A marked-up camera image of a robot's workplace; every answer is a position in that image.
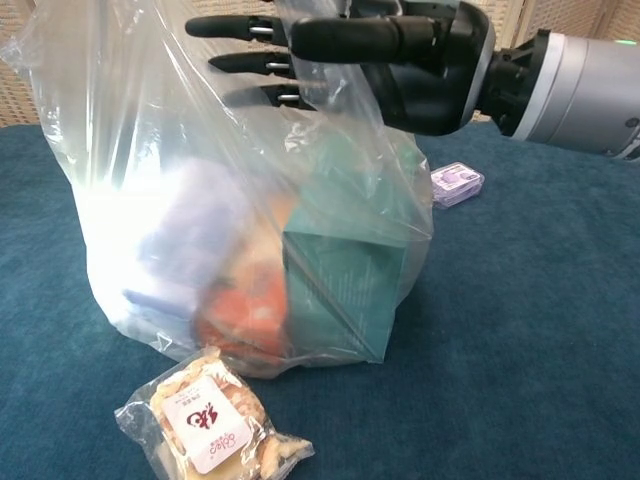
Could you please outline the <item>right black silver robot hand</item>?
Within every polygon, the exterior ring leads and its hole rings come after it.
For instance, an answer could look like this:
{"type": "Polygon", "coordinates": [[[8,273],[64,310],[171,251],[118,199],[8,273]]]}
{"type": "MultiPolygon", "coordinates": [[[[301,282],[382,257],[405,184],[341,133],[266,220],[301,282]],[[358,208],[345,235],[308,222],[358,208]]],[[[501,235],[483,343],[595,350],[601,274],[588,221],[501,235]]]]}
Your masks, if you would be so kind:
{"type": "Polygon", "coordinates": [[[493,25],[477,6],[417,0],[330,0],[334,14],[300,13],[291,24],[269,15],[191,18],[194,38],[233,39],[274,51],[217,55],[226,74],[282,78],[261,91],[274,107],[313,110],[296,61],[353,65],[384,124],[404,132],[443,136],[465,126],[477,108],[495,45],[493,25]]]}

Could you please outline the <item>clear plastic shopping bag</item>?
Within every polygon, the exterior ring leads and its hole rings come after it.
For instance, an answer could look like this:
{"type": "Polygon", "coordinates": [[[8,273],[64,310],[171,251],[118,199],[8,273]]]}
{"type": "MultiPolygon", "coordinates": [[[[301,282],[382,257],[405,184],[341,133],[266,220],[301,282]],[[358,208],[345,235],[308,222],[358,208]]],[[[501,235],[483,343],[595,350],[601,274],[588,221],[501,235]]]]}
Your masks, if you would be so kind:
{"type": "MultiPolygon", "coordinates": [[[[367,160],[390,157],[403,139],[415,142],[383,124],[355,66],[300,62],[313,110],[272,106],[260,88],[276,78],[209,65],[247,46],[189,36],[185,23],[196,14],[189,0],[39,0],[0,47],[0,59],[27,77],[44,136],[71,185],[97,303],[120,333],[176,361],[208,347],[196,340],[193,322],[224,265],[188,318],[125,298],[168,172],[189,158],[228,168],[249,200],[240,237],[272,198],[299,205],[301,187],[334,141],[349,142],[367,160]]],[[[214,347],[241,374],[272,378],[304,366],[287,339],[277,360],[214,347]]]]}

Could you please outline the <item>small purple clear case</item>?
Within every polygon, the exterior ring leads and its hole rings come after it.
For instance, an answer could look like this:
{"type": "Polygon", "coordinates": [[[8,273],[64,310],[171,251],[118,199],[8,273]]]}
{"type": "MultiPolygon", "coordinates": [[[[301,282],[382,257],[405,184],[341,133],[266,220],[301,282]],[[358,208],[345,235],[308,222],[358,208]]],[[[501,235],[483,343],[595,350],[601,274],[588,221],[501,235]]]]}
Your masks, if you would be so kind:
{"type": "Polygon", "coordinates": [[[431,172],[433,199],[436,205],[449,208],[476,196],[484,184],[480,172],[455,162],[431,172]]]}

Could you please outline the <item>teal cardboard box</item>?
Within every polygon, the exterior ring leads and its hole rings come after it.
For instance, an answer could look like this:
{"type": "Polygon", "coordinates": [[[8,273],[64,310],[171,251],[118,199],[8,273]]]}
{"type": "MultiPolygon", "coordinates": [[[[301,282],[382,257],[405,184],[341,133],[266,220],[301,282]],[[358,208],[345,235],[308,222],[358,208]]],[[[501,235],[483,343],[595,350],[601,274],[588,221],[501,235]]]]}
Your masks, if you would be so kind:
{"type": "Polygon", "coordinates": [[[295,363],[383,362],[433,236],[429,174],[407,139],[388,158],[344,140],[320,155],[282,235],[295,363]]]}

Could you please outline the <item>teal fabric table cover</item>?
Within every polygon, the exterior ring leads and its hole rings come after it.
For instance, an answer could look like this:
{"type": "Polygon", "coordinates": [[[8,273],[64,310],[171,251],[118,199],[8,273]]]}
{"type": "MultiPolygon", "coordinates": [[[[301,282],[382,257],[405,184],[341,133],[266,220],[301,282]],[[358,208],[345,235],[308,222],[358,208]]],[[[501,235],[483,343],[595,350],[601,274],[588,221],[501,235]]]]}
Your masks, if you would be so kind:
{"type": "MultiPolygon", "coordinates": [[[[640,480],[640,165],[419,144],[483,188],[435,211],[384,364],[252,382],[315,447],[287,480],[640,480]]],[[[97,307],[40,129],[0,129],[0,480],[156,480],[114,412],[170,366],[97,307]]]]}

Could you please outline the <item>white and blue box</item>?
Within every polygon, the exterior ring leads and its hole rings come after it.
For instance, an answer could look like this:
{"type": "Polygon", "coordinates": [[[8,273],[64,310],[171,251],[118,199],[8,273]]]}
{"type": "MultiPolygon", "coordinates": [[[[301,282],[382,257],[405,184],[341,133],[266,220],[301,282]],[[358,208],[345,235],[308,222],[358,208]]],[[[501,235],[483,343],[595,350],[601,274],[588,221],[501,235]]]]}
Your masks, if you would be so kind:
{"type": "Polygon", "coordinates": [[[228,168],[189,158],[165,175],[158,206],[123,293],[136,305],[185,319],[232,253],[249,200],[228,168]]]}

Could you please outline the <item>orange snack packet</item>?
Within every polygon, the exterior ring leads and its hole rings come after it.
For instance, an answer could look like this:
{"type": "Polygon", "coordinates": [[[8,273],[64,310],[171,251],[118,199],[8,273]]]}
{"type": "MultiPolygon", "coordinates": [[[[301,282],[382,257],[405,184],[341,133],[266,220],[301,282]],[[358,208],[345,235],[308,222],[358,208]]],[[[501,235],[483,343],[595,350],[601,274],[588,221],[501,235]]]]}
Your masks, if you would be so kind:
{"type": "Polygon", "coordinates": [[[196,313],[193,330],[201,346],[267,360],[286,355],[282,233],[295,205],[292,198],[276,196],[252,215],[196,313]]]}

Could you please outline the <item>woven folding screen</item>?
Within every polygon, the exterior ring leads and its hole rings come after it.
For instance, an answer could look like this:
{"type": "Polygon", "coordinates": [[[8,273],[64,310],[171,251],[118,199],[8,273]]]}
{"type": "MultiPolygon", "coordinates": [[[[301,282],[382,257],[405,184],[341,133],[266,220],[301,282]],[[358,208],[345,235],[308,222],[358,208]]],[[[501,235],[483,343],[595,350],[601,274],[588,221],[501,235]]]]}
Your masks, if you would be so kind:
{"type": "MultiPolygon", "coordinates": [[[[277,15],[280,0],[189,0],[201,14],[277,15]]],[[[463,0],[491,19],[498,48],[514,47],[538,29],[640,44],[640,0],[463,0]]],[[[0,47],[17,35],[39,0],[0,0],[0,47]]],[[[0,128],[38,124],[31,86],[0,59],[0,128]]]]}

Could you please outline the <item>pastry in clear wrapper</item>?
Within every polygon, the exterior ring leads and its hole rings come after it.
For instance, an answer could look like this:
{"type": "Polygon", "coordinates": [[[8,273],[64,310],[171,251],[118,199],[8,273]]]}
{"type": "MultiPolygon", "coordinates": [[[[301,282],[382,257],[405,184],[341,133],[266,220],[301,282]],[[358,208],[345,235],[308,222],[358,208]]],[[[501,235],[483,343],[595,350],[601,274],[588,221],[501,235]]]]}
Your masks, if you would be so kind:
{"type": "Polygon", "coordinates": [[[139,387],[114,416],[157,480],[285,480],[314,454],[310,441],[276,430],[216,347],[139,387]]]}

